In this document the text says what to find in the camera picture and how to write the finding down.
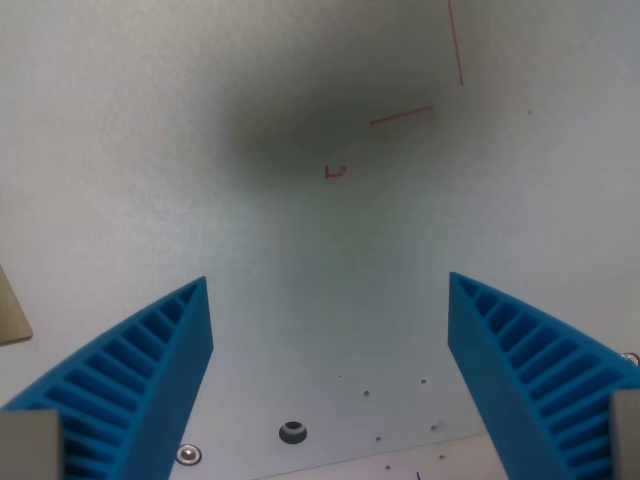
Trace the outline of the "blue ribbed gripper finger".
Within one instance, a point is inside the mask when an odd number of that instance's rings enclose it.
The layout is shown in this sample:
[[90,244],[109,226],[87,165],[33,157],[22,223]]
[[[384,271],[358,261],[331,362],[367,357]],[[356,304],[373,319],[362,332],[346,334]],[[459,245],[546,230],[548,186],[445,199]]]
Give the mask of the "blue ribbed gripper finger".
[[561,320],[449,276],[448,346],[510,479],[611,479],[611,395],[639,369]]
[[213,349],[200,277],[96,337],[3,408],[60,415],[66,479],[167,479]]

